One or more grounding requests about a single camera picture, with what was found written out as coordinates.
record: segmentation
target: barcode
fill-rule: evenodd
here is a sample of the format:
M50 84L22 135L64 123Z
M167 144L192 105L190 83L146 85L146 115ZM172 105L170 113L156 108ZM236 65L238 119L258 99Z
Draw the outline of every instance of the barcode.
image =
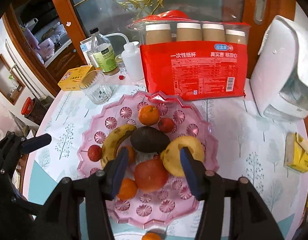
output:
M235 80L235 78L233 78L233 77L227 78L226 92L231 92L231 91L233 91L234 80Z

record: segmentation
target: paper cup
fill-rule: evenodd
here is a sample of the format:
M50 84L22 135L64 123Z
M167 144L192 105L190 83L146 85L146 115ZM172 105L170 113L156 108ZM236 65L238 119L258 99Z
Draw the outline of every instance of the paper cup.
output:
M225 42L224 26L212 23L203 24L203 40Z
M172 42L169 24L150 24L146 26L146 45Z
M226 41L246 45L245 32L237 30L226 30Z
M176 41L201 41L202 29L199 23L178 23Z

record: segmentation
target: drinking glass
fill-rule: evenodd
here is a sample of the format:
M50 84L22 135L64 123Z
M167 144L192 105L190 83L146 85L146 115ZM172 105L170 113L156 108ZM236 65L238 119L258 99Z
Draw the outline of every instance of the drinking glass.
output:
M95 105L107 102L113 93L110 84L105 81L101 70L89 72L83 77L79 87Z

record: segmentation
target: glass cabinet door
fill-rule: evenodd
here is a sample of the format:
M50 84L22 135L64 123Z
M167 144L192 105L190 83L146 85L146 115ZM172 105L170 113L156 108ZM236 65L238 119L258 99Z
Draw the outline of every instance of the glass cabinet door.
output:
M126 25L133 20L168 10L181 10L195 20L241 22L244 0L71 0L76 16L87 37L98 27L100 33L122 32L131 41L138 40ZM117 53L123 51L124 40L111 37Z

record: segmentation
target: avocado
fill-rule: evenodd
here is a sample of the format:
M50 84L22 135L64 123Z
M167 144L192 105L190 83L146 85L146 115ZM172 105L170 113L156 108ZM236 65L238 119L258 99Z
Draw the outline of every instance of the avocado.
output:
M137 128L130 136L130 142L134 149L143 153L160 153L171 142L169 137L150 126Z

